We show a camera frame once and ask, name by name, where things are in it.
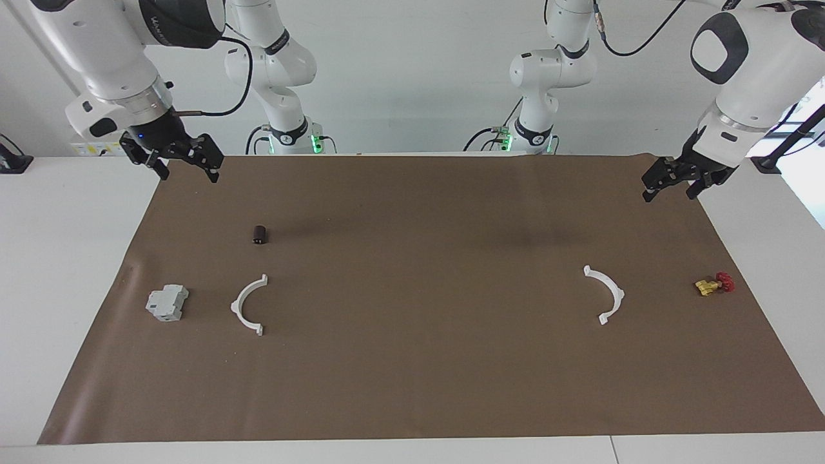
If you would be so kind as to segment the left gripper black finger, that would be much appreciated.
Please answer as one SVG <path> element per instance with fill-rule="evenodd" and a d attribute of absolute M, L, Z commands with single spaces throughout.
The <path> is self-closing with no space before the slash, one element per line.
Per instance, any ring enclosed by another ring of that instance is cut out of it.
<path fill-rule="evenodd" d="M 728 177 L 730 177 L 728 174 L 701 174 L 701 176 L 686 189 L 686 196 L 690 200 L 695 200 L 699 194 L 705 190 L 716 185 L 724 184 Z"/>
<path fill-rule="evenodd" d="M 657 159 L 641 177 L 645 191 L 642 193 L 645 202 L 651 202 L 660 191 L 672 187 L 674 171 L 671 159 Z"/>

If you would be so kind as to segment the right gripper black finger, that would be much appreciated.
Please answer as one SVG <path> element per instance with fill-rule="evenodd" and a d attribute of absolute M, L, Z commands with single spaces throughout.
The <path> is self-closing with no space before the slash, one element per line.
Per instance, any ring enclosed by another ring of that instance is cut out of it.
<path fill-rule="evenodd" d="M 156 151 L 147 152 L 144 147 L 142 147 L 131 137 L 121 137 L 120 145 L 132 164 L 144 165 L 148 169 L 154 171 L 154 173 L 156 173 L 162 181 L 168 179 L 168 167 L 163 161 L 159 160 L 159 156 L 157 156 Z"/>
<path fill-rule="evenodd" d="M 202 134 L 192 139 L 192 164 L 200 168 L 211 183 L 218 182 L 223 161 L 224 154 L 210 135 Z"/>

